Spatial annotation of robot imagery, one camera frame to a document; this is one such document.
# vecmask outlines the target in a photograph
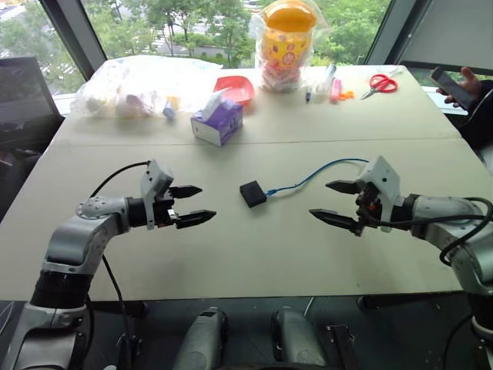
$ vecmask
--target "red scissors handle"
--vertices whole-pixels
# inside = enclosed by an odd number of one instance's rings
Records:
[[[389,79],[386,75],[374,75],[370,79],[370,87],[380,93],[393,93],[397,90],[397,82]]]

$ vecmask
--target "hand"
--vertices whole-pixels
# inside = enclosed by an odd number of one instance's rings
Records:
[[[478,77],[471,71],[468,67],[462,67],[461,73],[464,76],[465,80],[459,83],[462,87],[464,87],[468,93],[472,95],[474,100],[479,99],[481,95],[481,81],[479,81]],[[448,95],[444,90],[438,88],[437,93],[441,95],[446,95],[445,102],[447,104],[454,103],[454,107],[459,107],[460,104],[452,97],[452,95]]]

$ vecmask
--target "scissors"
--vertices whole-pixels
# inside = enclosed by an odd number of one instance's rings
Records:
[[[386,75],[373,75],[370,79],[370,89],[363,94],[361,100],[372,96],[375,93],[393,93],[397,90],[397,82],[387,77]]]

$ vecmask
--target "transparent plastic bag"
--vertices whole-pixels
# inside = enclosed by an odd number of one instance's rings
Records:
[[[85,116],[163,116],[170,96],[195,112],[213,91],[221,65],[198,59],[135,55],[104,62],[81,86],[71,109]]]
[[[298,89],[310,65],[314,43],[329,25],[312,0],[277,0],[253,15],[250,35],[256,40],[255,64],[262,87],[275,92]]]

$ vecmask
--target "black adapter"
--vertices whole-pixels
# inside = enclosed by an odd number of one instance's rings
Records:
[[[242,185],[240,187],[240,193],[250,208],[267,201],[267,196],[256,181]]]

